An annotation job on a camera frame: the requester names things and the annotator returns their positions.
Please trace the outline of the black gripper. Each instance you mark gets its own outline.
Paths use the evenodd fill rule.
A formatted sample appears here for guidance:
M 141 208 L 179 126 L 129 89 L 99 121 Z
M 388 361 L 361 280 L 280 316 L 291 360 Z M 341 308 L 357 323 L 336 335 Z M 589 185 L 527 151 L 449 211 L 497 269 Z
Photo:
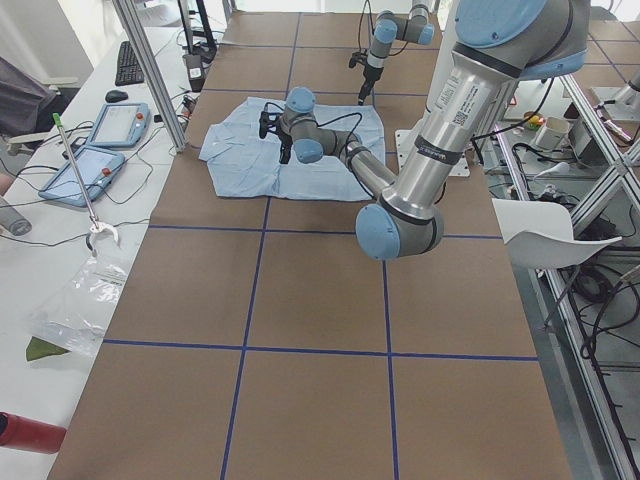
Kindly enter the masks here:
M 381 78 L 383 69 L 372 67 L 368 63 L 364 66 L 363 76 L 364 82 L 358 95 L 358 104 L 363 105 L 371 90 L 374 88 L 375 83 Z
M 280 146 L 280 164 L 288 164 L 291 158 L 291 149 L 293 145 L 292 137 L 284 132 L 280 132 L 278 135 L 281 146 Z

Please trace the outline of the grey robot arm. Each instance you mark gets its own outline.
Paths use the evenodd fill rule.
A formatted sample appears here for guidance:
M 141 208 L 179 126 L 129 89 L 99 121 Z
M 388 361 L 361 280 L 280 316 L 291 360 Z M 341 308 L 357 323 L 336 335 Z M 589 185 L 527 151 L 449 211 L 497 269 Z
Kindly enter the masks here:
M 419 255 L 443 235 L 436 206 L 442 185 L 500 88 L 508 81 L 548 79 L 579 70 L 586 57 L 587 1 L 461 1 L 445 37 L 452 66 L 436 67 L 446 80 L 417 134 L 404 166 L 393 173 L 348 131 L 322 128 L 314 94 L 294 88 L 275 120 L 260 120 L 261 136 L 279 136 L 281 159 L 309 164 L 333 156 L 372 194 L 360 210 L 356 236 L 377 260 Z
M 429 20 L 431 6 L 426 1 L 413 1 L 407 18 L 401 18 L 391 11 L 382 11 L 373 28 L 370 47 L 354 52 L 349 67 L 357 64 L 364 67 L 364 81 L 358 94 L 358 105 L 364 104 L 375 83 L 380 80 L 384 61 L 391 55 L 395 41 L 428 45 L 434 36 L 435 27 Z

